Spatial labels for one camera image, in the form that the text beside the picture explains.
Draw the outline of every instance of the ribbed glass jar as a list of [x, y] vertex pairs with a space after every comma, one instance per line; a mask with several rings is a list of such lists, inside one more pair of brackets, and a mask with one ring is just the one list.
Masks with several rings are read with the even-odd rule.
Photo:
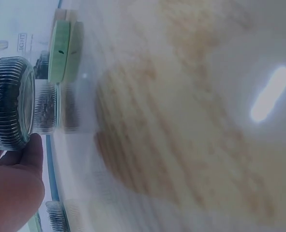
[[48, 80], [35, 80], [35, 112], [33, 132], [51, 134], [59, 124], [59, 91]]
[[48, 79], [49, 52], [42, 51], [34, 66], [35, 79]]
[[0, 150], [23, 149], [34, 117], [34, 71], [23, 57], [0, 58]]

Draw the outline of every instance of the wood grain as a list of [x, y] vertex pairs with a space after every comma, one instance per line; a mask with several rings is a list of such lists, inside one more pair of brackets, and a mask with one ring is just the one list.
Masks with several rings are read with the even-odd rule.
[[[59, 182], [68, 182], [63, 197], [83, 202], [85, 223], [95, 231], [286, 230], [286, 143], [267, 134], [260, 140], [263, 127], [241, 123], [226, 98], [235, 88], [222, 91], [218, 83], [226, 77], [211, 71], [216, 51], [225, 57], [230, 44], [263, 30], [252, 6], [242, 0], [80, 0], [71, 8], [84, 23], [73, 88], [76, 101], [86, 103], [78, 110], [88, 110], [81, 124], [89, 132], [58, 131], [54, 140], [62, 147]], [[82, 76], [88, 97], [79, 90]], [[93, 184], [99, 178], [100, 186]], [[95, 200], [97, 191], [103, 194]]]

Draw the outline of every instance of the wooden table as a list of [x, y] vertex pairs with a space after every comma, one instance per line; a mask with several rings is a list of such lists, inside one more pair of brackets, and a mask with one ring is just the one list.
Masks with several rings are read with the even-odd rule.
[[53, 135], [71, 231], [286, 231], [286, 0], [65, 5], [82, 48]]

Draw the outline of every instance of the glass bottle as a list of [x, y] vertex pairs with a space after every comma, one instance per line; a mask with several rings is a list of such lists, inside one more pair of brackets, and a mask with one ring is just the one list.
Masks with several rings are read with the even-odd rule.
[[29, 141], [34, 93], [31, 64], [23, 57], [0, 58], [0, 150], [21, 150]]
[[35, 80], [33, 132], [51, 134], [59, 124], [59, 90], [48, 80]]

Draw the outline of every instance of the jar lid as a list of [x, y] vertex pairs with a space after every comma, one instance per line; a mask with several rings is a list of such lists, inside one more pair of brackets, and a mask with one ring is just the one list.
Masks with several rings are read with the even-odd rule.
[[50, 48], [48, 80], [59, 83], [63, 80], [70, 40], [70, 22], [59, 20], [55, 23]]

